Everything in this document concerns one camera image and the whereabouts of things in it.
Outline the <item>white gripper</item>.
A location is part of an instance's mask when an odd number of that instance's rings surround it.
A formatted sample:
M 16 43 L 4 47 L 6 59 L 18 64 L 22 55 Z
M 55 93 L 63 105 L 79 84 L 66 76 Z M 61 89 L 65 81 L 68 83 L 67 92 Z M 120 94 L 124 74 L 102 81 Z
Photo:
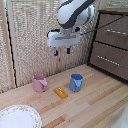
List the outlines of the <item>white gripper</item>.
M 66 45 L 77 44 L 80 40 L 78 32 L 71 33 L 70 35 L 62 34 L 61 32 L 49 32 L 47 45 L 51 48 Z M 67 48 L 67 54 L 71 54 L 71 48 Z M 58 50 L 55 49 L 54 56 L 58 56 Z

